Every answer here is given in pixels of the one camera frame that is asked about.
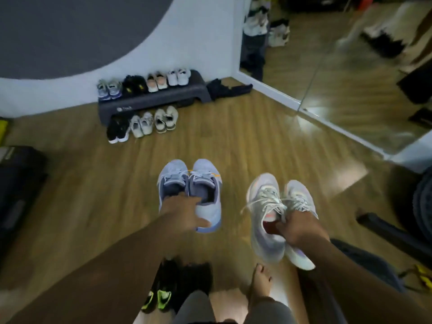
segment black step platform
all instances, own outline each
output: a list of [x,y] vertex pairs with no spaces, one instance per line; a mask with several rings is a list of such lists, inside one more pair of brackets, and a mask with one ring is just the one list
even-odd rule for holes
[[181,103],[183,100],[194,98],[200,99],[202,103],[212,101],[206,83],[200,73],[196,70],[191,70],[188,85],[169,86],[167,89],[143,94],[138,97],[119,98],[116,100],[99,102],[99,118],[102,125],[108,126],[111,116],[124,111],[146,109],[167,103]]

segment gray sneaker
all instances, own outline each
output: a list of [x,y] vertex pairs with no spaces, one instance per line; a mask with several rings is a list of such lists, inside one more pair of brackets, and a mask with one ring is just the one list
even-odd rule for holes
[[167,196],[176,196],[180,192],[189,193],[189,172],[186,164],[180,159],[171,160],[159,174],[157,187],[159,190],[159,210]]
[[[315,204],[311,194],[307,190],[306,186],[300,183],[298,180],[291,180],[285,185],[284,195],[286,198],[287,213],[294,210],[298,211],[309,211],[316,218],[318,218]],[[297,248],[293,248],[286,244],[285,254],[289,260],[297,267],[302,270],[312,270],[315,265],[306,255]]]
[[193,165],[189,178],[189,195],[202,198],[195,212],[198,217],[208,220],[211,226],[209,228],[198,227],[197,232],[211,233],[220,227],[222,223],[221,188],[222,179],[216,167],[210,160],[198,159]]
[[267,223],[285,220],[286,206],[279,195],[276,178],[261,174],[250,185],[246,194],[246,207],[251,212],[251,245],[257,256],[265,262],[278,262],[284,257],[286,240],[277,234],[268,234]]

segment forearm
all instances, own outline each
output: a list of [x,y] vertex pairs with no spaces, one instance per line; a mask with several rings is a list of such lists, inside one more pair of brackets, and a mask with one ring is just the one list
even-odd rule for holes
[[132,323],[179,234],[159,217],[67,275],[10,323]]
[[430,315],[351,261],[322,237],[305,237],[299,248],[329,284],[349,324],[431,323]]

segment white wall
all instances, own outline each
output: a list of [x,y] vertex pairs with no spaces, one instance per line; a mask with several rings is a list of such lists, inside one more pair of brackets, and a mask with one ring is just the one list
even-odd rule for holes
[[136,49],[80,75],[48,80],[0,78],[0,116],[19,117],[97,101],[99,79],[189,67],[205,80],[231,75],[235,0],[174,0]]
[[432,166],[432,131],[404,148],[390,160],[415,173],[423,173]]

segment bare foot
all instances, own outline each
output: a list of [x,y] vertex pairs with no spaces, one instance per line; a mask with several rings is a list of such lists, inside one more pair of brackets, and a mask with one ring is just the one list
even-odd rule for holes
[[268,268],[260,263],[256,264],[254,273],[252,274],[248,308],[250,309],[262,297],[268,297],[272,285],[273,278]]

